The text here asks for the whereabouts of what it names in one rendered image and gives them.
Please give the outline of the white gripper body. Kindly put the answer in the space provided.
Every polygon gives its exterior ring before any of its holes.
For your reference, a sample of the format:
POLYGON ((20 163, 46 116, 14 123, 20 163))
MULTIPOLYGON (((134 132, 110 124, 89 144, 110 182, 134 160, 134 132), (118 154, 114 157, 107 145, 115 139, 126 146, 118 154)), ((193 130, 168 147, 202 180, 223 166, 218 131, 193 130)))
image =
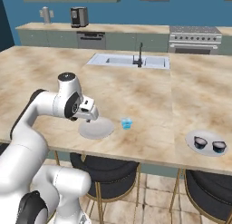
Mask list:
POLYGON ((95 121, 99 117, 99 112, 96 105, 93 105, 90 110, 87 110, 85 108, 79 108, 77 113, 74 114, 74 117, 95 121))

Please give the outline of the grey round plate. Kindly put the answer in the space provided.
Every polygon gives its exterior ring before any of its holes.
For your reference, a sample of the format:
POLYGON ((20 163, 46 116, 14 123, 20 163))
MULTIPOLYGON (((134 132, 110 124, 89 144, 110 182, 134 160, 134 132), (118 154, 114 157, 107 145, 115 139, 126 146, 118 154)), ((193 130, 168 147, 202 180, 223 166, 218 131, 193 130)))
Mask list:
POLYGON ((185 141, 193 151, 209 157, 222 156, 228 150, 228 146, 223 138, 212 131, 190 131, 186 135, 185 141))
POLYGON ((84 121, 79 126, 79 133, 83 138, 99 140, 108 137, 114 131, 114 124, 110 119, 99 117, 96 121, 84 121))

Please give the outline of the blue yogurt container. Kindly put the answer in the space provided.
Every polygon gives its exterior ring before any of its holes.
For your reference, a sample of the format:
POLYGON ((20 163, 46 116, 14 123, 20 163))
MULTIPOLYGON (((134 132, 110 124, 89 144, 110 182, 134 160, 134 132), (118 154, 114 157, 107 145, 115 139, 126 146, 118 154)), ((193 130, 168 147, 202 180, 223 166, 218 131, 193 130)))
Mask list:
POLYGON ((121 126, 124 130, 129 130, 132 125, 132 119, 131 118, 122 118, 121 119, 121 126))

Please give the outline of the black yogurt container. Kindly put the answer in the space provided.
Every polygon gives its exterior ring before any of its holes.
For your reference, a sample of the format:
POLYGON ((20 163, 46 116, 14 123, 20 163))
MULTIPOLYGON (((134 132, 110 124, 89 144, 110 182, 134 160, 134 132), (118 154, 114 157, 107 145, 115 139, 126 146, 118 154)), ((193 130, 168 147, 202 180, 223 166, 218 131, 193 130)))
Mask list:
POLYGON ((199 149, 199 150, 202 150, 205 148, 205 146, 208 144, 208 142, 203 139, 203 138, 200 138, 198 136, 195 136, 194 137, 194 146, 199 149))
POLYGON ((213 151, 216 153, 222 153, 225 151, 227 145, 223 141, 213 141, 213 151))

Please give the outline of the black cushioned bar stool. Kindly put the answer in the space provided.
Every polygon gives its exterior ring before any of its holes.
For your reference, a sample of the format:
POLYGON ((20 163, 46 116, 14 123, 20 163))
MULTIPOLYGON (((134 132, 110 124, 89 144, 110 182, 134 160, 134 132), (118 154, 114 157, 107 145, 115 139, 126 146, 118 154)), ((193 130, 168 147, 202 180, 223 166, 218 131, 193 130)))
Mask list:
POLYGON ((88 172, 92 179, 87 197, 97 202, 99 220, 103 223, 102 203, 114 202, 127 196, 135 184, 140 184, 140 164, 71 152, 70 162, 75 169, 88 172))
POLYGON ((217 224, 232 224, 231 175, 178 169, 169 211, 172 211, 180 174, 184 176, 189 201, 201 215, 217 224))

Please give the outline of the steel sink basin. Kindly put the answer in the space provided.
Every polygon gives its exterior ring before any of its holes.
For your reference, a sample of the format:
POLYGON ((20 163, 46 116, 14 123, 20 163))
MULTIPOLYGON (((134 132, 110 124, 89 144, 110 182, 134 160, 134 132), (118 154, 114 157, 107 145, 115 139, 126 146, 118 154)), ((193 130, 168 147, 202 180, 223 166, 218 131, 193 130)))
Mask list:
POLYGON ((106 66, 126 66, 137 67, 137 62, 141 58, 141 67, 150 69, 170 69, 170 61, 168 56, 151 56, 132 54, 95 54, 88 62, 92 65, 106 65, 106 66))

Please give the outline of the steel dishwasher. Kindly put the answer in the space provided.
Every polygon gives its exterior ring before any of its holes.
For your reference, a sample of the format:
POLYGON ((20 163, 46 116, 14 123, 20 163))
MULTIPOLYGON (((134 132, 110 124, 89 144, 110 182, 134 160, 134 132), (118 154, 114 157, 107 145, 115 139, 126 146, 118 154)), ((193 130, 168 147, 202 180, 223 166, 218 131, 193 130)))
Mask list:
POLYGON ((106 38, 104 32, 78 32, 78 46, 82 49, 106 49, 106 38))

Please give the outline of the black sink tap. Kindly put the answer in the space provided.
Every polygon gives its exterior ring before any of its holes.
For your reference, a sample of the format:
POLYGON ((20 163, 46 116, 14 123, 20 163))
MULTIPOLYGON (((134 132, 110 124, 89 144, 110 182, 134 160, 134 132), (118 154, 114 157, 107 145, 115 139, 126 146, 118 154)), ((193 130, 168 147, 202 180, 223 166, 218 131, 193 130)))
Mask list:
POLYGON ((132 64, 136 64, 138 67, 141 68, 142 66, 142 58, 141 58, 141 51, 142 51, 142 46, 143 46, 143 43, 140 43, 140 49, 139 49, 139 58, 136 60, 134 58, 134 55, 132 56, 132 64))

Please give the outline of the grey-green base cupboards run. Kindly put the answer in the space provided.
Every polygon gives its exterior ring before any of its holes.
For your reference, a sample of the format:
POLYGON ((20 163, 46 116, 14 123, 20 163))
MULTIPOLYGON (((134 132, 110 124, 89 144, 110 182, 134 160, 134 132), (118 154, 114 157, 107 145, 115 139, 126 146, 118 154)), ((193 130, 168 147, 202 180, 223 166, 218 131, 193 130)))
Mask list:
MULTIPOLYGON (((89 24, 72 28, 69 24, 29 23, 18 26, 21 44, 25 46, 80 48, 78 32, 104 32, 105 50, 169 53, 168 25, 89 24)), ((232 27, 217 27, 222 42, 217 54, 232 55, 232 27)))

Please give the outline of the black coffee machine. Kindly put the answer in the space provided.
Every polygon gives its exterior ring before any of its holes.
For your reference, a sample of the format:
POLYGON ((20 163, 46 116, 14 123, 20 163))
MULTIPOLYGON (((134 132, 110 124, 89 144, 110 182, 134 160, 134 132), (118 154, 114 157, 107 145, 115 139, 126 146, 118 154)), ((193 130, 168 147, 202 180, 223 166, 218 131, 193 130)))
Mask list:
POLYGON ((71 27, 80 28, 89 24, 88 9, 86 7, 75 6, 70 9, 71 27))

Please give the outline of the grey paper towel holder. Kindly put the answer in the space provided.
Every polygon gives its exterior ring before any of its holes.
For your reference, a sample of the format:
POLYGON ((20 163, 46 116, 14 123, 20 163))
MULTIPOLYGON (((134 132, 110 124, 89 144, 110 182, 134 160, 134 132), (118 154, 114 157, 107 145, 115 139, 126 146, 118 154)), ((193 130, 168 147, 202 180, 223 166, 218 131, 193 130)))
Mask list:
POLYGON ((44 19, 43 21, 46 24, 51 23, 51 19, 53 18, 53 10, 50 10, 47 6, 44 6, 40 10, 40 16, 44 19))

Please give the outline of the steel oven range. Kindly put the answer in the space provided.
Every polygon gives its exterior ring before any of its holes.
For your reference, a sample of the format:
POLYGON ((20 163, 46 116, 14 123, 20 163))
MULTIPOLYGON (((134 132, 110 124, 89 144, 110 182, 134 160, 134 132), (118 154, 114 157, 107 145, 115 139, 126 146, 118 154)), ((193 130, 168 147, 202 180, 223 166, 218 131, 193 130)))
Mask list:
POLYGON ((217 54, 222 33, 210 26, 171 26, 169 52, 174 54, 217 54))

